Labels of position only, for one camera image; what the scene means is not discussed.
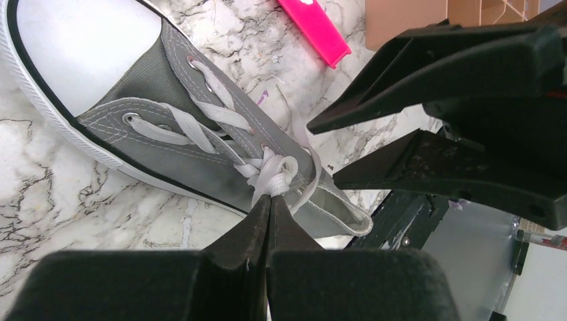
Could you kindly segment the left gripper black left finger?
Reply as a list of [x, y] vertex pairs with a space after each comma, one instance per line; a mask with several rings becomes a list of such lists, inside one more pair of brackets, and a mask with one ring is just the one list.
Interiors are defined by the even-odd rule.
[[200, 251], [59, 251], [33, 268], [8, 320], [265, 320], [271, 198]]

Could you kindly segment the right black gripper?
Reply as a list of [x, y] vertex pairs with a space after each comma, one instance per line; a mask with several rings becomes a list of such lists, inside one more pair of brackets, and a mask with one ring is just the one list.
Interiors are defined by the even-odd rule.
[[329, 132], [426, 103], [448, 134], [520, 167], [415, 130], [336, 172], [336, 186], [464, 199], [561, 230], [566, 181], [553, 177], [566, 176], [565, 40], [565, 2], [523, 23], [409, 29], [308, 129]]

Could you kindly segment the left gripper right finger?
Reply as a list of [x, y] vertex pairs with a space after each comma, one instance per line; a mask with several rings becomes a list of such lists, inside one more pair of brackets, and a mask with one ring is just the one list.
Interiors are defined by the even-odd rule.
[[324, 249], [271, 200], [267, 297], [273, 320], [458, 320], [439, 264], [415, 249]]

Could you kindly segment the grey canvas sneaker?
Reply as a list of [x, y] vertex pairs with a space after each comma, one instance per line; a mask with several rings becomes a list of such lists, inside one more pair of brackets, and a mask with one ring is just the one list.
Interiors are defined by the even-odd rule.
[[39, 113], [107, 167], [240, 215], [282, 196], [314, 238], [372, 229], [302, 118], [285, 133], [148, 1], [2, 1], [1, 53]]

